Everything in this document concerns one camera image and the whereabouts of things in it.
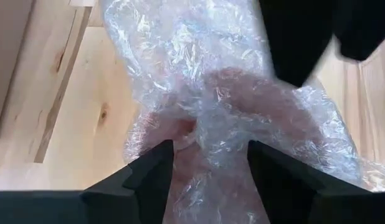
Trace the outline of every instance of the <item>black object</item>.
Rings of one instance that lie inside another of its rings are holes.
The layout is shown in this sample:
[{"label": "black object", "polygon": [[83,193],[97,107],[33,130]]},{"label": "black object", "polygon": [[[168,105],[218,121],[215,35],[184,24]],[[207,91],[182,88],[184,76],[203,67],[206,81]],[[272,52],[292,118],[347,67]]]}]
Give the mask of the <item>black object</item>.
[{"label": "black object", "polygon": [[372,193],[251,141],[248,162],[271,224],[385,223],[385,192]]},{"label": "black object", "polygon": [[0,192],[0,224],[162,223],[172,171],[166,140],[84,191]]},{"label": "black object", "polygon": [[[385,223],[385,193],[355,187],[251,141],[248,162],[271,224]],[[166,140],[84,191],[0,192],[0,224],[160,224],[173,171]]]},{"label": "black object", "polygon": [[385,39],[385,0],[258,0],[276,76],[300,87],[332,35],[340,52],[365,60]]}]

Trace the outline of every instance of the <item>wood knot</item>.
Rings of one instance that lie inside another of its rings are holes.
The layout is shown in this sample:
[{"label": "wood knot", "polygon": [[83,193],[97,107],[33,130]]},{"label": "wood knot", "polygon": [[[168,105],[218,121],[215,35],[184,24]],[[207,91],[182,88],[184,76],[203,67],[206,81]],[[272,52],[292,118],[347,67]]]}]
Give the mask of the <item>wood knot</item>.
[{"label": "wood knot", "polygon": [[102,126],[104,124],[105,120],[107,120],[109,109],[110,108],[109,108],[109,105],[107,103],[104,103],[101,106],[100,117],[98,118],[98,125],[99,126]]},{"label": "wood knot", "polygon": [[54,57],[54,62],[51,66],[50,71],[53,74],[57,74],[60,71],[62,60],[64,59],[64,53],[65,53],[65,48],[61,49],[58,51]]}]

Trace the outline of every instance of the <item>wooden plank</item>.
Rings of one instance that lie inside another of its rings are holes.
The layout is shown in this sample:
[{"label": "wooden plank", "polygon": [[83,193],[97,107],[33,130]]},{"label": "wooden plank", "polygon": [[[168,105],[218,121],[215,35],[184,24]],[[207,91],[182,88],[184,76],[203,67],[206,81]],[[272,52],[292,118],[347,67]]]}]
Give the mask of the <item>wooden plank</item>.
[{"label": "wooden plank", "polygon": [[82,189],[122,168],[135,110],[106,31],[88,27],[44,159],[51,188]]},{"label": "wooden plank", "polygon": [[50,139],[91,8],[37,0],[0,130],[0,170],[35,162]]},{"label": "wooden plank", "polygon": [[32,0],[0,0],[0,116],[31,7]]},{"label": "wooden plank", "polygon": [[102,12],[101,12],[101,7],[100,3],[97,0],[96,3],[94,4],[94,7],[92,9],[92,15],[90,16],[90,19],[88,21],[88,26],[90,27],[103,27],[104,23],[102,20]]},{"label": "wooden plank", "polygon": [[327,56],[318,76],[361,156],[385,164],[385,42],[363,63]]}]

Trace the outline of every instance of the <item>black cloth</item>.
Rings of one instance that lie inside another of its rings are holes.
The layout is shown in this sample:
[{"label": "black cloth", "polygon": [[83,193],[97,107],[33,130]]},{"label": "black cloth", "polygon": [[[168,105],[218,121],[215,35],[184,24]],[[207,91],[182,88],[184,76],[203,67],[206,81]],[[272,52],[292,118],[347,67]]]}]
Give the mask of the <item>black cloth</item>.
[{"label": "black cloth", "polygon": [[385,39],[385,0],[259,0],[275,75],[300,87],[333,35],[340,53],[368,58]]}]

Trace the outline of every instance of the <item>wrapped object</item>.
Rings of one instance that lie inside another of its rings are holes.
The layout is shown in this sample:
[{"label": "wrapped object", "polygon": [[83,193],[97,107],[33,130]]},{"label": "wrapped object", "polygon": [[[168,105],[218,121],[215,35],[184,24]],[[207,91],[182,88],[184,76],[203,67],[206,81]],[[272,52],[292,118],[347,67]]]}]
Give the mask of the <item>wrapped object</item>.
[{"label": "wrapped object", "polygon": [[354,185],[385,190],[385,168],[357,156],[320,87],[296,90],[272,78],[252,1],[101,4],[141,103],[125,159],[174,140],[164,223],[267,223],[246,161],[251,139]]}]

